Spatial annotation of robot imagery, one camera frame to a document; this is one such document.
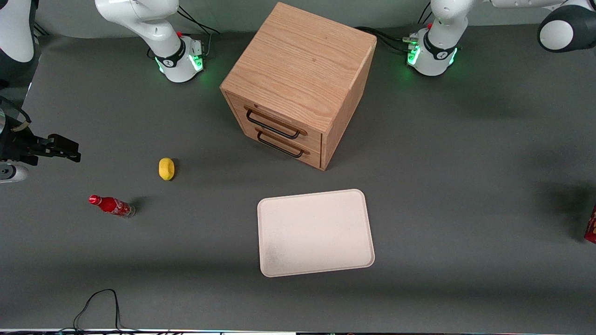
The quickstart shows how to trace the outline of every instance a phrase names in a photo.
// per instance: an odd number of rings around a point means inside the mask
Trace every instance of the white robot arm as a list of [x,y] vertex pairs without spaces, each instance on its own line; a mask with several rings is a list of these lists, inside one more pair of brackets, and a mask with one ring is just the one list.
[[[404,39],[410,43],[407,65],[426,76],[445,72],[453,63],[456,45],[468,26],[467,14],[477,2],[481,0],[432,0],[433,24]],[[596,44],[594,0],[491,0],[491,3],[497,8],[553,10],[538,29],[538,42],[547,51],[567,52]]]
[[160,71],[172,82],[186,82],[203,69],[201,42],[178,36],[164,20],[177,12],[178,0],[95,0],[95,6],[106,20],[143,38]]

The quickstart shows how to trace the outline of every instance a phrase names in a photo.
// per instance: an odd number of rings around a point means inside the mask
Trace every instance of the plastic tray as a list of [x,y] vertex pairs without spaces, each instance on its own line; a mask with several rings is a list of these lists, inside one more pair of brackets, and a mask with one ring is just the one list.
[[267,277],[366,268],[374,263],[360,190],[266,198],[257,206],[260,269]]

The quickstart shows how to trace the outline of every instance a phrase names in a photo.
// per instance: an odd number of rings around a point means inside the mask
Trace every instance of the wooden cabinet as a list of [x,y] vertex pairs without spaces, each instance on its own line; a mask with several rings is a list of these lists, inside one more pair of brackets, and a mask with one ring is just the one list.
[[279,2],[220,89],[248,137],[325,170],[376,44],[373,35]]

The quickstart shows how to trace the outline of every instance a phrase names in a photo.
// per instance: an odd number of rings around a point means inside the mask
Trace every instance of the black metal handle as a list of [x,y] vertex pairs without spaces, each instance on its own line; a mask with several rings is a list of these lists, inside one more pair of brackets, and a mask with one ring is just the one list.
[[300,152],[299,152],[299,153],[297,153],[297,154],[293,154],[293,153],[291,153],[291,152],[287,151],[286,149],[280,148],[280,147],[278,147],[277,145],[275,145],[275,144],[273,144],[273,143],[271,143],[271,142],[267,142],[267,141],[265,141],[264,139],[262,139],[262,138],[260,137],[261,135],[263,135],[263,132],[261,132],[261,131],[260,131],[260,132],[257,134],[257,139],[259,140],[259,142],[261,142],[262,144],[265,144],[265,145],[267,145],[268,147],[271,147],[271,148],[273,148],[273,149],[280,150],[281,152],[283,152],[284,154],[286,154],[286,155],[288,155],[288,156],[290,156],[290,157],[294,157],[294,158],[300,158],[300,157],[302,157],[302,154],[304,153],[304,150],[300,150]]
[[248,109],[248,111],[246,112],[246,118],[249,121],[251,121],[252,123],[254,123],[255,125],[259,125],[259,126],[265,128],[265,129],[269,130],[269,131],[272,131],[272,132],[276,133],[277,135],[281,135],[281,136],[283,136],[285,138],[289,138],[289,139],[296,139],[298,137],[298,135],[300,135],[300,131],[298,131],[298,130],[296,131],[296,133],[294,135],[290,135],[290,134],[286,134],[283,131],[279,131],[279,130],[271,127],[271,126],[268,126],[268,125],[264,124],[263,122],[257,121],[257,120],[255,120],[255,119],[253,119],[253,118],[250,117],[250,115],[253,113],[253,110],[250,109],[250,108],[247,108],[247,109]]

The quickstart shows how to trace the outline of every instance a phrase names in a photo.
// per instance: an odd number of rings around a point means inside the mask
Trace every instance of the bottle label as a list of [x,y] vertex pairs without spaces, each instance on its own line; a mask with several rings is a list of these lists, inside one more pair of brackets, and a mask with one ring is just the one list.
[[114,208],[114,210],[112,210],[110,213],[117,215],[117,216],[127,216],[128,214],[130,214],[131,212],[131,207],[128,206],[127,203],[122,202],[118,199],[114,199],[114,201],[116,202],[116,208]]

